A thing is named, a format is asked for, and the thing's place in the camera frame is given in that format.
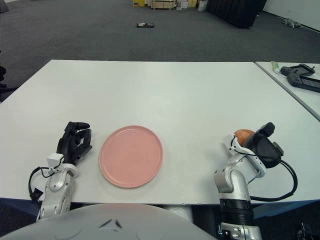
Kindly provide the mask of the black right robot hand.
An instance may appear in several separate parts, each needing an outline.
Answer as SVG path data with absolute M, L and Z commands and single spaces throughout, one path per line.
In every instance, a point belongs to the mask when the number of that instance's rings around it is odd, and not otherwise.
M 262 161 L 267 169 L 279 164 L 275 159 L 281 160 L 283 150 L 276 142 L 271 142 L 269 137 L 274 133 L 275 125 L 268 122 L 244 141 L 243 147 L 251 150 Z

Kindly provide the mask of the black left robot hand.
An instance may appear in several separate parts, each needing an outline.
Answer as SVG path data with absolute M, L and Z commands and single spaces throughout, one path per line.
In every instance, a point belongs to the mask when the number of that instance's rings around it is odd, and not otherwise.
M 62 154 L 65 164 L 77 165 L 92 149 L 92 130 L 85 122 L 69 122 L 57 145 L 57 154 Z

